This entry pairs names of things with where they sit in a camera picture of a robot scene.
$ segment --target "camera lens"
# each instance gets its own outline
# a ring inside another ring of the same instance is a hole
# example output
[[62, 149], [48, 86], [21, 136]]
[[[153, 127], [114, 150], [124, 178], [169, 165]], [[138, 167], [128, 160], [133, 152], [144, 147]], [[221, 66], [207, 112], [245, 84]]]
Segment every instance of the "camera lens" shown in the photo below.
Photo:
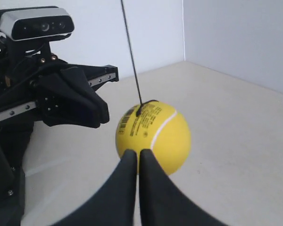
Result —
[[42, 23], [42, 24], [41, 24], [41, 30], [42, 30], [43, 32], [48, 31], [48, 30], [49, 30], [49, 24], [48, 24], [48, 23]]
[[60, 29], [64, 29], [65, 28], [65, 23], [64, 22], [60, 22], [58, 24], [58, 26], [59, 26]]

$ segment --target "black robotic frame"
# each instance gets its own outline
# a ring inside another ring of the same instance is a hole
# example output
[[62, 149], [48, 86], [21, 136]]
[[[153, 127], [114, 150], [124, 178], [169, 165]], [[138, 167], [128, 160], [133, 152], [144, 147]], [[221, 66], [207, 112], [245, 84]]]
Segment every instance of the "black robotic frame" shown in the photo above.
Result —
[[[9, 10], [18, 9], [0, 10], [0, 16]], [[96, 91], [108, 81], [118, 81], [118, 68], [73, 65], [59, 59], [50, 42], [65, 38], [13, 42], [0, 37], [0, 226], [21, 225], [22, 160], [35, 121], [89, 128], [109, 122], [108, 105]], [[139, 172], [142, 225], [225, 225], [181, 193], [151, 150], [142, 150]], [[132, 226], [136, 179], [137, 156], [127, 150], [98, 192], [53, 226]]]

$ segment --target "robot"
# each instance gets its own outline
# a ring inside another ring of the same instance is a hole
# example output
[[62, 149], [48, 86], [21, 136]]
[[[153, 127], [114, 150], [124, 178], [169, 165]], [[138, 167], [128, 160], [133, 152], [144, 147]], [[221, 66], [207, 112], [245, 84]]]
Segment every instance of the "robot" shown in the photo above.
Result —
[[[96, 93], [118, 82], [118, 68], [68, 63], [50, 43], [74, 31], [71, 16], [56, 6], [0, 10], [0, 226], [20, 226], [25, 212], [22, 160], [34, 122], [98, 128], [109, 122], [107, 103]], [[106, 183], [55, 226], [132, 226], [137, 156], [127, 150]], [[145, 226], [225, 225], [172, 183], [151, 150], [139, 168], [141, 221]]]

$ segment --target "tennis ball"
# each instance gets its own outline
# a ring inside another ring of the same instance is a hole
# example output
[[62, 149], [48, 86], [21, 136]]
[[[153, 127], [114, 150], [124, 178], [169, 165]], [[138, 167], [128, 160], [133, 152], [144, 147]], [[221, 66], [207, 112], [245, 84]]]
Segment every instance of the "tennis ball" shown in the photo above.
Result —
[[146, 103], [136, 117], [140, 105], [129, 109], [118, 123], [116, 146], [119, 157], [132, 149], [139, 155], [151, 149], [167, 175], [176, 172], [191, 150], [191, 132], [184, 116], [170, 105], [159, 101]]

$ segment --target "barcode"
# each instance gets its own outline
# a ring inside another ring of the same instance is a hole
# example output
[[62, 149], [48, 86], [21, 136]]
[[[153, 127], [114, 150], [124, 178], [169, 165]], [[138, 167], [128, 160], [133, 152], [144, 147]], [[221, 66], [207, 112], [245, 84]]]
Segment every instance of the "barcode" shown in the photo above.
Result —
[[127, 122], [130, 119], [131, 114], [134, 112], [134, 108], [130, 109], [129, 111], [126, 112], [124, 118], [121, 121], [120, 129], [125, 129]]

